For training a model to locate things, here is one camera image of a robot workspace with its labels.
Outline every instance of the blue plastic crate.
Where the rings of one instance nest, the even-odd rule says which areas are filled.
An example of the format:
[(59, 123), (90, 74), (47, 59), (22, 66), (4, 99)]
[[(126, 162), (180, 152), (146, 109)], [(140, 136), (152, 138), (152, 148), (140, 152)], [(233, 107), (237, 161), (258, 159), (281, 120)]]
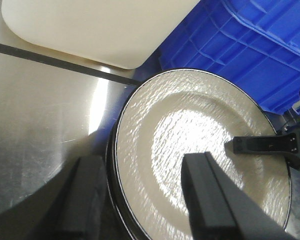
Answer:
[(201, 0), (159, 48), (164, 70), (218, 74), (265, 111), (300, 100), (300, 0)]

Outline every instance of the plate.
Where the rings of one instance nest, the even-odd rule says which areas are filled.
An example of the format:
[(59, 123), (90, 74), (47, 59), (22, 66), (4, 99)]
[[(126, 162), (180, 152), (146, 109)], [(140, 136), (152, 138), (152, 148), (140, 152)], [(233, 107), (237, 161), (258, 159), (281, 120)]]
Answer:
[(229, 81), (195, 69), (163, 72), (134, 92), (118, 122), (114, 160), (124, 204), (147, 238), (191, 240), (182, 159), (209, 151), (233, 182), (284, 226), (290, 204), (285, 159), (232, 152), (234, 136), (274, 134), (256, 103)]

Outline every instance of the white plate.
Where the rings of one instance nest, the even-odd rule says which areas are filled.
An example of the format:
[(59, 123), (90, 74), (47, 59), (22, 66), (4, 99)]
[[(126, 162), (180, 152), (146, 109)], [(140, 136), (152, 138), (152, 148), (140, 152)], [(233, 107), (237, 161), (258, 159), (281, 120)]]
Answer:
[(235, 155), (234, 136), (274, 135), (258, 106), (225, 79), (194, 69), (161, 73), (131, 97), (119, 120), (119, 185), (137, 223), (153, 240), (190, 240), (181, 188), (185, 153), (211, 152), (221, 168), (283, 226), (290, 201), (285, 160)]

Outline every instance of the white cutting board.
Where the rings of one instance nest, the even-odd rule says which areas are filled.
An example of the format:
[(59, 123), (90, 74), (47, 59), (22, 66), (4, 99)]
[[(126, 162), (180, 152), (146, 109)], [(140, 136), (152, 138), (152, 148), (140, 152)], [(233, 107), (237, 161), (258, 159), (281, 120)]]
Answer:
[(2, 16), (36, 45), (134, 69), (199, 0), (2, 0)]

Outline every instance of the black strip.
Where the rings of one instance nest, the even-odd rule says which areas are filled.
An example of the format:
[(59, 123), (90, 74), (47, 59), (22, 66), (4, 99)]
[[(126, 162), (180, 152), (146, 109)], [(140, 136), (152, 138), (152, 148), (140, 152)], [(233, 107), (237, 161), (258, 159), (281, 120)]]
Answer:
[(1, 43), (0, 43), (0, 53), (18, 57), (18, 58), (22, 58), (22, 59), (31, 60), (31, 61), (42, 63), (42, 64), (47, 64), (47, 65), (62, 68), (62, 69), (67, 69), (70, 71), (74, 71), (74, 72), (78, 72), (78, 73), (82, 73), (82, 74), (86, 74), (86, 75), (90, 75), (90, 76), (94, 76), (94, 77), (98, 77), (98, 78), (102, 78), (102, 79), (107, 79), (107, 80), (110, 80), (110, 81), (113, 81), (116, 83), (128, 84), (128, 85), (133, 85), (133, 86), (140, 86), (142, 84), (141, 82), (131, 79), (131, 78), (127, 78), (124, 76), (118, 76), (118, 75), (111, 74), (108, 72), (103, 72), (103, 71), (93, 69), (90, 67), (81, 66), (81, 65), (78, 65), (78, 64), (75, 64), (72, 62), (56, 59), (56, 58), (53, 58), (50, 56), (45, 56), (45, 55), (38, 54), (38, 53), (35, 53), (32, 51), (19, 49), (19, 48), (4, 45)]

